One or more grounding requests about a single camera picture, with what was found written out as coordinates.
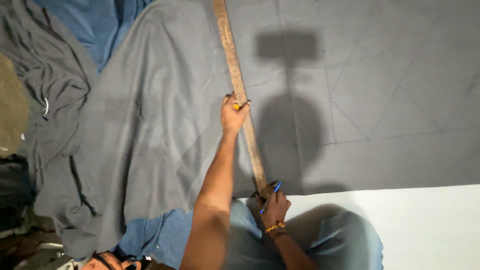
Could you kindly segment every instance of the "gold bracelet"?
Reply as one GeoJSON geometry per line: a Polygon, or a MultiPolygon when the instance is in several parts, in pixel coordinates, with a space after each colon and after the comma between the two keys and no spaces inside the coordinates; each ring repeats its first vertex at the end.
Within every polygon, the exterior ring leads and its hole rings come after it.
{"type": "Polygon", "coordinates": [[[272,227],[265,230],[265,233],[270,232],[271,230],[285,228],[285,223],[279,221],[277,224],[273,225],[272,227]]]}

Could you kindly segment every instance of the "wooden ruler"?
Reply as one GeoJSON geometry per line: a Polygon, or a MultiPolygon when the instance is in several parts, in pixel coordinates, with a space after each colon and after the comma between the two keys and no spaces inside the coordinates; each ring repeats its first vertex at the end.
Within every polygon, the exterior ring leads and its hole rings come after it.
{"type": "MultiPolygon", "coordinates": [[[[235,43],[233,42],[232,30],[230,29],[230,21],[228,20],[227,8],[225,7],[225,0],[213,0],[213,7],[216,14],[218,28],[220,30],[220,37],[222,38],[223,48],[227,57],[228,69],[230,70],[230,77],[233,84],[233,90],[237,97],[237,103],[242,106],[247,102],[247,93],[245,92],[245,85],[240,71],[239,59],[235,43]]],[[[273,188],[267,184],[265,171],[262,166],[262,159],[257,145],[257,138],[255,136],[255,129],[253,127],[252,115],[250,112],[243,123],[243,131],[247,139],[248,152],[250,153],[250,160],[252,161],[254,179],[257,190],[263,198],[269,198],[273,192],[273,188]]]]}

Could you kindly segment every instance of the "ballpoint pen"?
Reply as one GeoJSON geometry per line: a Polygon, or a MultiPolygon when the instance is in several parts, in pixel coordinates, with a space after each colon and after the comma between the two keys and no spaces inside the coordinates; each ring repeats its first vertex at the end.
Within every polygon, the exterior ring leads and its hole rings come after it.
{"type": "MultiPolygon", "coordinates": [[[[278,183],[278,185],[275,187],[275,190],[273,191],[274,193],[276,193],[278,191],[278,189],[280,188],[280,186],[282,185],[282,181],[280,181],[280,183],[278,183]]],[[[260,209],[260,214],[262,214],[263,212],[265,212],[265,209],[267,208],[268,206],[268,201],[270,200],[270,198],[267,199],[267,201],[265,202],[264,206],[262,207],[262,209],[260,209]]]]}

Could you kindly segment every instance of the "blue fabric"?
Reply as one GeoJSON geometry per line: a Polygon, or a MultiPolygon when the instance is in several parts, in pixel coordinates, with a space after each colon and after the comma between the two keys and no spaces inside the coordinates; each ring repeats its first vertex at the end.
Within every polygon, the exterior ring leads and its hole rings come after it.
{"type": "Polygon", "coordinates": [[[34,0],[88,49],[100,73],[135,18],[152,0],[34,0]]]}
{"type": "MultiPolygon", "coordinates": [[[[127,224],[127,232],[115,254],[120,259],[151,256],[159,263],[178,269],[192,216],[193,212],[176,209],[153,220],[134,220],[127,224]]],[[[361,216],[342,211],[324,220],[319,230],[318,240],[306,252],[321,269],[383,269],[382,241],[361,216]]],[[[278,251],[268,245],[250,210],[238,200],[232,201],[224,269],[286,269],[278,251]]]]}
{"type": "Polygon", "coordinates": [[[149,256],[178,269],[192,227],[192,217],[192,211],[185,213],[175,209],[156,219],[131,221],[114,253],[122,260],[140,260],[149,256]]]}
{"type": "MultiPolygon", "coordinates": [[[[319,230],[318,240],[306,250],[319,269],[383,269],[382,241],[366,219],[342,211],[324,220],[319,230]]],[[[224,269],[286,269],[272,245],[269,236],[262,235],[250,210],[242,202],[233,201],[224,269]]]]}

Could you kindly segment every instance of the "pile of fabric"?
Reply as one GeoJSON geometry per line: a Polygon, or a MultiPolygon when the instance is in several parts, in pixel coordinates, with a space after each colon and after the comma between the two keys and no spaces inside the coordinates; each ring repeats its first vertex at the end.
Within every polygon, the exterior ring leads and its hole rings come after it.
{"type": "Polygon", "coordinates": [[[30,98],[18,155],[34,211],[74,258],[114,247],[132,220],[191,209],[221,135],[231,86],[211,1],[149,3],[0,0],[0,52],[30,98]]]}

